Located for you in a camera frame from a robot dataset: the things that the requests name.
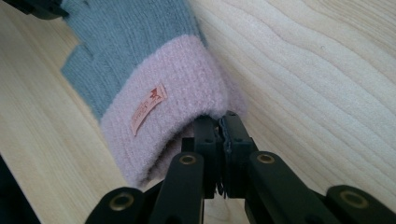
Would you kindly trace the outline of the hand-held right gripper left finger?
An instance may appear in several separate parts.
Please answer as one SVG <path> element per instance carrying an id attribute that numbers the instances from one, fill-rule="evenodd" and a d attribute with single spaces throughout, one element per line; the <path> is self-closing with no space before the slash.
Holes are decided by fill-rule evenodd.
<path id="1" fill-rule="evenodd" d="M 201 116 L 193 122 L 193 137 L 182 139 L 182 152 L 194 152 L 204 158 L 204 193 L 206 199 L 215 197 L 220 180 L 218 124 Z"/>

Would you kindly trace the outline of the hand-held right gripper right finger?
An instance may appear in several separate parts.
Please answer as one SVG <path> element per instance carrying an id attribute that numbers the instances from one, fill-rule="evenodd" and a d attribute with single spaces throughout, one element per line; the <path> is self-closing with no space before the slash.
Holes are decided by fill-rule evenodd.
<path id="1" fill-rule="evenodd" d="M 244 198 L 248 188 L 249 155 L 257 148 L 240 117 L 227 111 L 219 121 L 223 142 L 222 183 L 229 198 Z"/>

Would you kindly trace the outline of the grey pink glove with label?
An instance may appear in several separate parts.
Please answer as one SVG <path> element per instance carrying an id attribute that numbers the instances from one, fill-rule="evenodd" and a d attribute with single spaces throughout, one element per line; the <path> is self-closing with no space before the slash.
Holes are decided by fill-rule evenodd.
<path id="1" fill-rule="evenodd" d="M 134 188 L 164 175 L 200 116 L 242 112 L 187 0 L 63 0 L 79 43 L 62 73 Z"/>

